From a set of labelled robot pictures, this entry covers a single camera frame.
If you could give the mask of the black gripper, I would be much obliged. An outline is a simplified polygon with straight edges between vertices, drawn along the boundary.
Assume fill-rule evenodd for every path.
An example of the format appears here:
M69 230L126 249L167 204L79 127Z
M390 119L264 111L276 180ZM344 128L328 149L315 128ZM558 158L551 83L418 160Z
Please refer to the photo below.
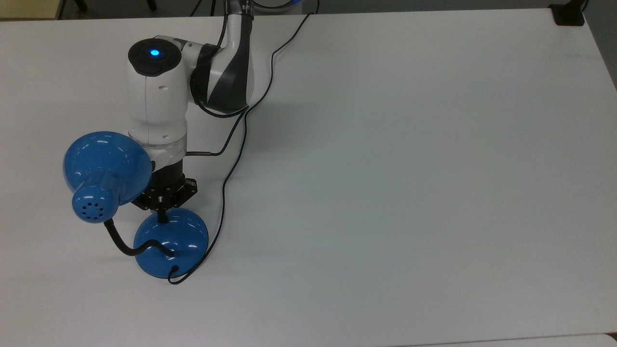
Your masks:
M197 192L196 180L185 176L183 161L179 161L153 172L146 189L132 203L142 210L156 212L157 223L167 224L167 210L181 207Z

